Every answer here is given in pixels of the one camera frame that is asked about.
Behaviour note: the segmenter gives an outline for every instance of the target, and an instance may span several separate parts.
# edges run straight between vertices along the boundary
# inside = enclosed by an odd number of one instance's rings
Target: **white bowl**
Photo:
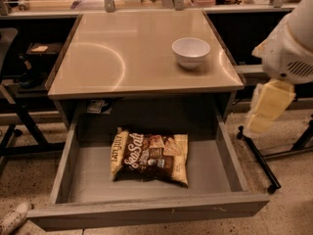
[[[201,39],[185,37],[173,42],[172,50],[179,65],[193,69],[205,61],[210,46]]]

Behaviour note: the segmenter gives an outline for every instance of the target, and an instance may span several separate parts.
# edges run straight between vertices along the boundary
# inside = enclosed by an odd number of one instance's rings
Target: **tiled floor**
[[[254,139],[259,148],[273,147],[294,142],[307,128],[313,105],[306,109],[293,107],[285,112],[264,135]],[[247,184],[253,193],[266,193],[269,185],[252,152],[242,140],[237,139],[238,127],[243,124],[246,110],[243,106],[233,109],[227,120],[227,128],[238,158],[241,162]],[[61,124],[42,124],[40,128],[48,134],[49,140],[65,140],[66,131]],[[25,133],[19,142],[29,142]],[[49,194],[58,168],[60,154],[7,159],[0,177],[0,217],[24,200],[30,200],[36,209],[47,205]],[[307,235],[312,234],[313,223],[313,153],[269,161],[283,185],[270,203],[256,216],[158,224],[132,227],[87,229],[46,233],[31,221],[27,221],[15,234],[84,234],[84,235],[189,235],[189,234],[247,234],[247,235]]]

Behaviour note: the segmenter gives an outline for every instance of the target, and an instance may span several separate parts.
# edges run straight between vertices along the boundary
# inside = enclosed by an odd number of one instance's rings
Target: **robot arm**
[[[254,90],[245,136],[267,131],[294,99],[293,85],[313,81],[312,10],[313,0],[302,0],[253,50],[271,79]]]
[[[313,81],[313,0],[302,0],[265,41],[263,69],[291,84]]]

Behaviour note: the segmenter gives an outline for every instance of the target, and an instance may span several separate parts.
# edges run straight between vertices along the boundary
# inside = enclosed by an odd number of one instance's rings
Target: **open drawer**
[[[268,202],[253,195],[210,94],[123,98],[109,115],[86,114],[80,101],[50,206],[28,213],[45,230],[251,216]],[[189,187],[158,180],[110,181],[119,126],[138,133],[188,133]]]

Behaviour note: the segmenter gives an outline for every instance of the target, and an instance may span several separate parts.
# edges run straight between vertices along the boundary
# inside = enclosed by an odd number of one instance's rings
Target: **drawer front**
[[[213,97],[125,100],[116,102],[105,117],[88,116],[85,109],[85,104],[79,105],[71,123],[50,207],[28,213],[41,228],[65,230],[251,216],[268,202],[266,195],[248,192]],[[188,189],[156,180],[131,184],[109,181],[113,135],[108,129],[123,122],[145,126],[141,111],[147,109],[154,109],[146,117],[156,130],[165,124],[159,117],[162,115],[174,131],[184,128],[190,133]],[[197,116],[190,117],[195,109]]]
[[[32,211],[28,218],[46,231],[101,228],[253,216],[267,202],[264,195],[233,193],[196,199],[62,204]]]

